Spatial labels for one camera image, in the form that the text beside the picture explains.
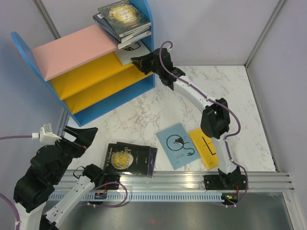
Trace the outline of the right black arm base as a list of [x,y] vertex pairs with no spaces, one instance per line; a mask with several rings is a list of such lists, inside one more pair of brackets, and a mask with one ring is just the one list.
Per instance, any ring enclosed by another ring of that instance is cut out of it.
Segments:
[[207,190],[245,190],[247,187],[246,175],[241,173],[238,166],[233,172],[224,173],[218,169],[218,174],[205,175],[203,178]]

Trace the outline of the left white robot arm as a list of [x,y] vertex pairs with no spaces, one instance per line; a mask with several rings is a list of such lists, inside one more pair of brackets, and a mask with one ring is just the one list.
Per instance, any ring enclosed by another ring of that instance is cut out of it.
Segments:
[[39,139],[46,145],[31,159],[26,174],[18,180],[14,189],[14,201],[19,216],[17,230],[58,230],[65,218],[91,190],[104,186],[103,170],[90,164],[86,166],[75,186],[49,211],[43,212],[55,185],[61,181],[74,158],[81,157],[91,146],[98,129],[78,129],[65,126],[64,132],[76,139],[45,133],[41,127]]

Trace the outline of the black Moon and Sixpence book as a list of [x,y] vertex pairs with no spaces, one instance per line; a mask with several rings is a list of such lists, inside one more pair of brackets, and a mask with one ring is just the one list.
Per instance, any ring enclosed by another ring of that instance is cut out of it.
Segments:
[[106,174],[147,176],[150,150],[149,146],[110,143],[107,148],[104,171]]

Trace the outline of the teal ocean cover book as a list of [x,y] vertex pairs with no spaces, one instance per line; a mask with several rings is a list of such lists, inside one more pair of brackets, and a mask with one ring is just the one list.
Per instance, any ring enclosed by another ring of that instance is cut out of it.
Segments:
[[138,38],[138,39],[135,39],[135,40],[131,40],[131,41],[126,41],[126,42],[124,42],[124,43],[120,43],[120,44],[118,44],[118,49],[122,49],[122,48],[124,48],[124,47],[126,47],[126,46],[129,46],[129,45],[131,45],[131,44],[134,44],[134,43],[136,43],[136,42],[139,42],[139,41],[141,41],[143,38],[146,38],[147,36],[144,36],[144,37],[141,37],[141,38]]

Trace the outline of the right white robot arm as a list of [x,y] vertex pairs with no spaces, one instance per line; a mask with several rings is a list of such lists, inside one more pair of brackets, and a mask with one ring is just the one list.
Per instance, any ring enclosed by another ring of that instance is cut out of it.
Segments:
[[219,161],[218,176],[208,189],[247,190],[248,176],[245,169],[234,161],[227,143],[230,116],[234,113],[228,108],[224,98],[215,99],[198,89],[186,74],[174,67],[166,48],[156,49],[147,55],[132,57],[131,61],[144,74],[153,72],[162,84],[188,99],[201,112],[201,130],[211,138]]

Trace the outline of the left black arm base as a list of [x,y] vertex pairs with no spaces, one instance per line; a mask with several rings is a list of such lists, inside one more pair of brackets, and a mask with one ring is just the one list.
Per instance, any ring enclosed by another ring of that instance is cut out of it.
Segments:
[[[79,168],[82,168],[83,172],[80,175],[77,175],[76,171]],[[80,179],[81,177],[89,178],[90,182],[94,183],[95,185],[94,190],[117,190],[119,187],[119,175],[106,174],[104,170],[95,164],[90,164],[86,167],[80,166],[73,171],[72,175],[77,179]]]

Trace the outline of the grey letter G book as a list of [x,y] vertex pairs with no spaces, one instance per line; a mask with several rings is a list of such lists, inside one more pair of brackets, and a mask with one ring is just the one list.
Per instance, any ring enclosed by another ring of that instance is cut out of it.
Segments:
[[122,49],[114,51],[123,66],[132,63],[131,58],[141,57],[150,53],[150,50],[139,40]]

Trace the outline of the green Alice Wonderland book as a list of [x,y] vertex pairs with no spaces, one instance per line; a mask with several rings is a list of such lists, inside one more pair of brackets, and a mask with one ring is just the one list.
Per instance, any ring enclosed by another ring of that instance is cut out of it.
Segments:
[[99,13],[119,37],[151,26],[150,19],[129,0],[121,0],[98,8]]

